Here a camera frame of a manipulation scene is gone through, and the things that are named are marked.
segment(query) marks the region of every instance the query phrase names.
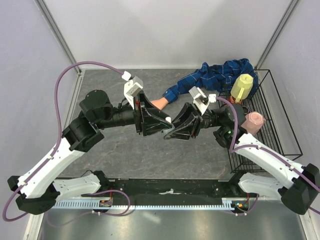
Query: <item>cable clip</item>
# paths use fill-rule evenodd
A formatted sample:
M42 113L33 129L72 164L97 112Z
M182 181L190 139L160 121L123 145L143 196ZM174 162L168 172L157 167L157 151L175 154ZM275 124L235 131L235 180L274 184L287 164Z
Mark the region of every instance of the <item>cable clip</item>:
M127 71L124 71L123 75L122 75L122 79L129 81L131 78L131 74Z

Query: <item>white wall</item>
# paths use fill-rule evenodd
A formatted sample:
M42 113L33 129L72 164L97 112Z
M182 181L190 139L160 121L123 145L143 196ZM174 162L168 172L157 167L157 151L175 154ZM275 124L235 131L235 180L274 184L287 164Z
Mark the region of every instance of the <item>white wall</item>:
M33 0L3 1L0 7L0 209L12 193L7 179L30 170L57 138L54 86L67 58ZM76 73L62 80L64 116ZM13 202L8 217L21 212ZM2 240L21 240L28 217L0 220Z
M320 168L320 2L297 6L262 66L271 70L301 144L301 162ZM320 197L314 204L320 210Z
M45 2L78 62L196 68L240 58L255 65L290 0Z

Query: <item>yellow plastic cup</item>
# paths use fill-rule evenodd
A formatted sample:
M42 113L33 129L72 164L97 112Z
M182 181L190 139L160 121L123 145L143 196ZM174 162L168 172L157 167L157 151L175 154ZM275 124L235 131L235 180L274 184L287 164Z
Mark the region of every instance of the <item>yellow plastic cup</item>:
M235 102L238 103L243 99L246 99L254 85L254 78L249 74L241 74L236 80L231 89L231 95L235 98Z

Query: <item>blue plaid shirt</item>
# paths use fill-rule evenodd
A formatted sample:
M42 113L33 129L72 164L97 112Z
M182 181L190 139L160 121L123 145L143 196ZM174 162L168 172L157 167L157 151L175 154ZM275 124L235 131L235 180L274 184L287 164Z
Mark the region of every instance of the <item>blue plaid shirt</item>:
M187 94L194 86L220 93L225 90L230 91L241 74L250 74L253 77L253 87L249 93L249 97L251 97L259 87L259 78L246 58L226 61L223 65L213 66L204 62L201 69L197 69L194 73L180 79L176 85L168 88L162 96L169 103L173 103L180 94Z

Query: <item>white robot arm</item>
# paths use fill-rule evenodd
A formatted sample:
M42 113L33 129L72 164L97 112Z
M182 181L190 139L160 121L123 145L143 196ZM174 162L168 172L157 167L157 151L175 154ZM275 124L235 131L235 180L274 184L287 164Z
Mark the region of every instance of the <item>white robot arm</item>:
M171 121L167 114L149 102L141 89L140 79L134 77L129 80L124 87L124 95L128 104L120 103L118 107L110 104L104 91L89 92L79 104L82 110L80 115L62 132L62 140L54 157L49 156L51 150L26 174L9 178L8 184L11 190L16 191L18 187L23 186L16 200L19 209L35 215L41 214L52 208L58 201L108 189L110 182L102 171L95 171L90 175L73 179L57 178L67 166L104 138L99 129L135 125L136 132L144 136L164 131L166 132L164 139L188 140L195 138L200 129L220 127L219 130L213 132L216 141L223 148L231 145L233 135L231 129L235 119L230 107L207 109L209 103L216 101L215 95L206 98L203 92L197 94L197 89L193 89L194 104L186 103L178 116ZM244 110L239 104L235 104L234 108L241 122L245 118ZM237 149L235 151L237 154L252 160L274 176L272 178L255 176L250 173L242 174L237 182L239 188L245 193L257 193L261 196L281 199L295 213L304 214L318 192L277 157L290 163L316 184L320 179L319 169L311 164L304 167L286 159L241 127L239 127L236 139L234 147ZM240 148L246 145L258 147ZM26 179L48 158L50 159L47 164L37 171L26 184Z

